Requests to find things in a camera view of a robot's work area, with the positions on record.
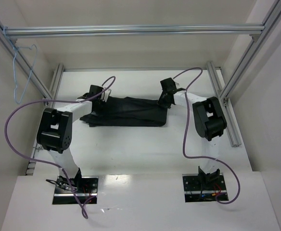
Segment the black trousers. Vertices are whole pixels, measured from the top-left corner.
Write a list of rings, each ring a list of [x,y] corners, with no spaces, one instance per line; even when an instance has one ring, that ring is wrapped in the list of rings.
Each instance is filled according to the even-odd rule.
[[[157,100],[109,97],[100,115],[87,114],[80,118],[90,127],[162,127],[167,109]]]

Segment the light blue wire hanger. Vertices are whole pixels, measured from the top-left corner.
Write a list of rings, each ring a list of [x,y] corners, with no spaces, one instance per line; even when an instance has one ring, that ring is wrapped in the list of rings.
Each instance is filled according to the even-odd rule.
[[[23,97],[26,93],[27,87],[28,87],[29,82],[31,80],[31,77],[33,75],[33,70],[34,70],[34,67],[36,65],[36,61],[37,61],[37,57],[38,57],[38,47],[37,47],[36,44],[32,44],[31,46],[27,46],[27,47],[26,46],[14,47],[13,50],[14,50],[14,57],[13,57],[13,80],[14,80],[13,99],[14,99],[14,102],[17,105],[20,105],[23,101]],[[29,73],[28,74],[26,72],[22,73],[22,75],[27,76],[26,83],[23,87],[22,87],[22,84],[19,85],[19,79],[17,77],[17,71],[16,71],[17,58],[21,54],[22,50],[35,51],[34,58],[33,58],[32,62],[29,64]]]

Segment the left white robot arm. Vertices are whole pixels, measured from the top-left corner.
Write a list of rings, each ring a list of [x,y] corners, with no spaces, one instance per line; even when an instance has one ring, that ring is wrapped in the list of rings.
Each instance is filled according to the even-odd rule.
[[[81,170],[70,151],[73,123],[90,114],[94,106],[106,103],[110,93],[111,90],[91,85],[89,92],[75,102],[57,109],[44,110],[38,128],[37,143],[52,156],[59,169],[57,184],[62,188],[73,188],[76,191],[81,187]]]

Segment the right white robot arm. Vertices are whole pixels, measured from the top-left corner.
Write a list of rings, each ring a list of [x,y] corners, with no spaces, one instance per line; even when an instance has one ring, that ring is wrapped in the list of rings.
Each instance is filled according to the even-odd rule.
[[[213,161],[218,157],[219,138],[227,127],[227,122],[216,97],[205,98],[188,92],[172,79],[160,81],[162,93],[158,105],[170,108],[171,105],[180,105],[187,109],[187,121],[183,137],[182,152],[188,159],[206,159],[206,163],[198,167],[198,181],[201,189],[211,188],[219,178],[220,170],[215,169]],[[200,156],[186,155],[186,141],[190,123],[190,113],[193,115],[197,134],[202,138]]]

